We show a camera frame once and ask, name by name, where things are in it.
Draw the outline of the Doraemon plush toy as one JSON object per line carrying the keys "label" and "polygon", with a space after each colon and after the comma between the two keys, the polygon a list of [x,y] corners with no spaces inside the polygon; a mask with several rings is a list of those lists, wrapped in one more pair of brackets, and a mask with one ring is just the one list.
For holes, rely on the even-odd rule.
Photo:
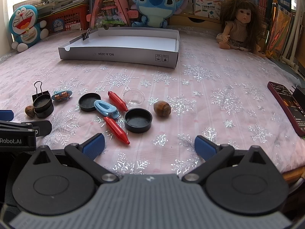
{"label": "Doraemon plush toy", "polygon": [[23,5],[14,11],[9,20],[9,30],[14,37],[11,44],[16,51],[24,52],[42,39],[47,38],[47,22],[37,22],[38,11],[33,5]]}

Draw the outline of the white patterned cardboard box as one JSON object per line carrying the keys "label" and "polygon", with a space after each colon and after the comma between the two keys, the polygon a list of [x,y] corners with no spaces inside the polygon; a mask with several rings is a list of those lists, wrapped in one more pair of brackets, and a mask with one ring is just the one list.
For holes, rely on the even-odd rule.
{"label": "white patterned cardboard box", "polygon": [[221,0],[194,0],[193,14],[199,17],[219,20]]}

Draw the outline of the red plastic crate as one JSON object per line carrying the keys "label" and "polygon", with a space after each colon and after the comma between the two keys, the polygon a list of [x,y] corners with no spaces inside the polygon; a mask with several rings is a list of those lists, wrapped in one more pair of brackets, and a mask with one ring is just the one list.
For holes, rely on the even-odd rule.
{"label": "red plastic crate", "polygon": [[46,21],[46,29],[50,34],[61,31],[79,31],[88,29],[86,16],[88,5],[81,4],[60,12],[38,18],[37,22]]}

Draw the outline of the red crayon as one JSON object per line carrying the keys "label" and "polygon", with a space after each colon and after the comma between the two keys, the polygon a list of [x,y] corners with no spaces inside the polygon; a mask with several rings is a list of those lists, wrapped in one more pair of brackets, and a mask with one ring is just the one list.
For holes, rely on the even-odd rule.
{"label": "red crayon", "polygon": [[118,108],[120,111],[128,111],[125,101],[123,101],[116,93],[108,91],[108,96],[116,108]]}
{"label": "red crayon", "polygon": [[115,122],[114,119],[110,117],[104,117],[104,120],[111,132],[117,137],[120,142],[126,145],[130,144],[127,134],[125,133],[125,131],[123,131],[123,129],[121,129],[121,127],[119,127],[119,125]]}

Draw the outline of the large black binder clip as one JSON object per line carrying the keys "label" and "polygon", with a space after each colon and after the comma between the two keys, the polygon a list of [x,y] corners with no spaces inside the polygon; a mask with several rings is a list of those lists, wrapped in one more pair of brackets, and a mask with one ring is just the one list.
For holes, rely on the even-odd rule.
{"label": "large black binder clip", "polygon": [[36,81],[34,83],[34,88],[36,90],[36,93],[31,96],[33,102],[41,95],[45,95],[45,94],[50,95],[48,90],[46,90],[46,91],[42,90],[42,81]]}

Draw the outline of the light blue hair clip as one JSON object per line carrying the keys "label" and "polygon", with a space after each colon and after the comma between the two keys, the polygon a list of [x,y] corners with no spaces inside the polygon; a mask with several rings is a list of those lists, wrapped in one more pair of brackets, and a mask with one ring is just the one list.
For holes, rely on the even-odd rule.
{"label": "light blue hair clip", "polygon": [[103,100],[95,100],[94,107],[104,117],[109,117],[112,119],[117,119],[119,117],[118,109],[114,105],[109,104]]}

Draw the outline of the brown haired doll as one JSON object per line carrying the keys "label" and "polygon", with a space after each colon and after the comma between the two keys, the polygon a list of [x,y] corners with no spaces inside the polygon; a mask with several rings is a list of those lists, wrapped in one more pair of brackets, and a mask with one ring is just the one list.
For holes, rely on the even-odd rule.
{"label": "brown haired doll", "polygon": [[256,5],[250,0],[224,0],[220,12],[219,48],[251,52],[265,57],[258,45],[261,21]]}

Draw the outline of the pink triangular dollhouse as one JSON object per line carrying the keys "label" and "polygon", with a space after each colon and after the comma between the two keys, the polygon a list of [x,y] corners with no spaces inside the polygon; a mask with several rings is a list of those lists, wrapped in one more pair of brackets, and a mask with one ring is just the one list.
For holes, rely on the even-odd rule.
{"label": "pink triangular dollhouse", "polygon": [[95,0],[92,12],[87,16],[89,28],[108,29],[110,27],[131,26],[131,21],[139,17],[139,12],[129,8],[127,0]]}

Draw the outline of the Stitch plush toy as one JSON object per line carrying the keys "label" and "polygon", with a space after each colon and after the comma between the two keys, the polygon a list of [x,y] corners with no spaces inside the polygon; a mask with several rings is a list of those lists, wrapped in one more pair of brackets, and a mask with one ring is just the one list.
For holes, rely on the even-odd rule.
{"label": "Stitch plush toy", "polygon": [[141,22],[132,22],[132,27],[166,28],[167,19],[180,14],[187,6],[188,0],[131,0],[132,8],[142,14]]}

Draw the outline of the small black binder clip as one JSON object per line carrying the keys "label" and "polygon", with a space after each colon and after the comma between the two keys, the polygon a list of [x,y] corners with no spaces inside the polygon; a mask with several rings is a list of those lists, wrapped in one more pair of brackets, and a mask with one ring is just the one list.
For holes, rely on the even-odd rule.
{"label": "small black binder clip", "polygon": [[84,29],[80,29],[80,32],[81,32],[81,37],[83,40],[86,40],[87,38],[89,38],[89,34],[91,32],[91,28],[88,28],[87,30],[84,30]]}

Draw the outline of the small brown acorn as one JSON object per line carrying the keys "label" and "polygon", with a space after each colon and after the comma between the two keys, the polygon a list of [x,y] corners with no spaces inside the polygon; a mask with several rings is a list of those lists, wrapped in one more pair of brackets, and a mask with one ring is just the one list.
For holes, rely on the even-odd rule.
{"label": "small brown acorn", "polygon": [[35,111],[33,106],[27,106],[24,111],[28,117],[35,117]]}

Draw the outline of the clear plastic round lid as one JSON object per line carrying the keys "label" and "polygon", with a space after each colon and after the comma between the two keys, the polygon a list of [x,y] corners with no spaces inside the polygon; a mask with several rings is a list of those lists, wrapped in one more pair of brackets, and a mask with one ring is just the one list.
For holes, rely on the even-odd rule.
{"label": "clear plastic round lid", "polygon": [[130,88],[124,91],[123,100],[128,106],[140,106],[145,101],[145,95],[138,89]]}

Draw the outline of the wooden drawer shelf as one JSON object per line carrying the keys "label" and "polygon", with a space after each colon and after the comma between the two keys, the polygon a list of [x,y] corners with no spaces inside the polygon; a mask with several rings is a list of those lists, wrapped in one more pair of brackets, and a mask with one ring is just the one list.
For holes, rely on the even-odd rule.
{"label": "wooden drawer shelf", "polygon": [[191,14],[173,15],[169,19],[169,25],[199,27],[215,31],[221,30],[221,23],[219,20],[199,17]]}

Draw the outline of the white cardboard box tray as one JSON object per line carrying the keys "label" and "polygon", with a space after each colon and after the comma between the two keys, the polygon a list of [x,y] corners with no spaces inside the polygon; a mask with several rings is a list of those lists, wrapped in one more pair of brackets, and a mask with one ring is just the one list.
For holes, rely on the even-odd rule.
{"label": "white cardboard box tray", "polygon": [[102,60],[176,68],[177,30],[149,27],[98,28],[58,48],[61,60]]}

